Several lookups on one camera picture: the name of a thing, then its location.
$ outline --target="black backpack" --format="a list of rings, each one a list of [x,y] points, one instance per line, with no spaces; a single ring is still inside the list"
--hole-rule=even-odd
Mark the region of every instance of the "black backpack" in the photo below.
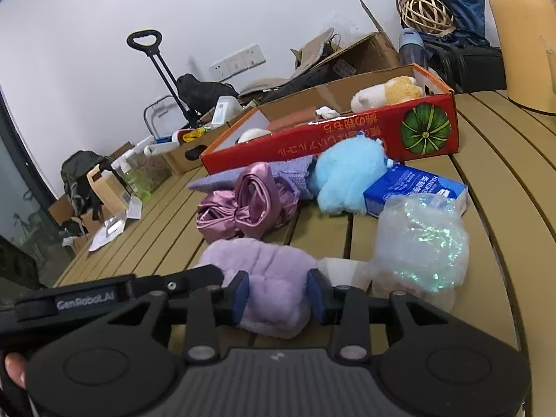
[[[200,82],[191,74],[185,74],[177,79],[177,93],[185,104],[199,114],[204,115],[216,107],[221,96],[238,95],[234,87],[227,83]]]
[[[87,172],[97,164],[100,165],[101,171],[112,171],[112,159],[109,157],[98,155],[90,150],[79,150],[64,161],[60,171],[64,182],[64,191],[73,207],[74,216],[79,217],[92,207],[95,221],[98,221],[98,212],[102,202],[89,185]],[[116,177],[120,182],[123,181],[118,174]]]

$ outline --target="pink satin fabric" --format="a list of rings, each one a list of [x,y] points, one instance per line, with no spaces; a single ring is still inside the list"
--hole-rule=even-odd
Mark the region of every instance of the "pink satin fabric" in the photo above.
[[[261,238],[291,220],[299,190],[286,176],[272,176],[268,163],[254,163],[238,177],[234,190],[210,193],[197,209],[197,228],[212,243],[243,233]]]

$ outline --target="wooden slatted table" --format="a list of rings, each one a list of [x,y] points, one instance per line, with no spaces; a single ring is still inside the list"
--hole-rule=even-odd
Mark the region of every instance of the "wooden slatted table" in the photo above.
[[[408,163],[469,186],[463,220],[471,257],[452,313],[526,353],[533,374],[526,413],[551,417],[556,409],[556,323],[550,311],[556,285],[556,118],[518,108],[505,91],[460,95],[456,101],[460,152]],[[169,179],[146,204],[141,221],[129,222],[99,251],[82,251],[57,285],[126,273],[165,275],[195,266],[206,248],[194,218],[204,195],[186,185],[204,175],[199,169]],[[265,241],[316,258],[366,261],[373,254],[376,225],[368,216],[326,217],[307,203]],[[171,349],[179,350],[183,333],[183,327],[174,330]],[[322,346],[332,329],[311,322],[290,341],[237,328],[219,328],[219,334],[225,352],[230,346]],[[371,334],[373,352],[383,352],[384,328],[372,325]]]

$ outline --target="pumpkin image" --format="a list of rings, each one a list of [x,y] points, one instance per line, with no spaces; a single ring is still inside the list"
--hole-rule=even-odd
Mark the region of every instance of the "pumpkin image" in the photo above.
[[[400,125],[405,148],[421,155],[443,148],[450,133],[451,124],[446,111],[430,103],[422,103],[409,110]]]

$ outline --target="rolling trolley handle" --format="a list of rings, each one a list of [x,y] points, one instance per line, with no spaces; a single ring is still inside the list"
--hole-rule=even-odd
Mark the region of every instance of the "rolling trolley handle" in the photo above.
[[[155,37],[155,41],[150,46],[140,44],[136,41],[136,39],[145,38],[147,36],[154,36]],[[160,46],[161,42],[162,42],[162,33],[160,31],[157,31],[157,30],[137,31],[137,32],[131,33],[127,37],[127,45],[128,46],[130,46],[134,50],[142,51],[143,53],[145,53],[151,59],[152,63],[156,67],[156,70],[158,71],[158,73],[162,77],[162,80],[164,81],[164,84],[166,85],[166,87],[170,91],[170,94],[172,94],[172,97],[174,97],[174,100],[176,100],[177,105],[180,107],[180,110],[183,113],[183,116],[187,119],[187,121],[189,122],[189,124],[191,126],[195,126],[196,125],[195,121],[190,120],[190,118],[188,117],[188,111],[183,106],[183,103],[181,102],[181,100],[177,96],[176,91],[174,91],[170,82],[166,78],[164,72],[162,71],[162,69],[160,68],[158,63],[155,61],[155,56],[156,56],[159,59],[159,61],[162,63],[166,72],[168,72],[168,75],[172,79],[174,85],[176,85],[176,87],[177,87],[176,78],[173,76],[172,72],[170,71],[170,68],[167,66],[166,62],[162,59],[162,56],[160,55],[160,49],[158,47]]]

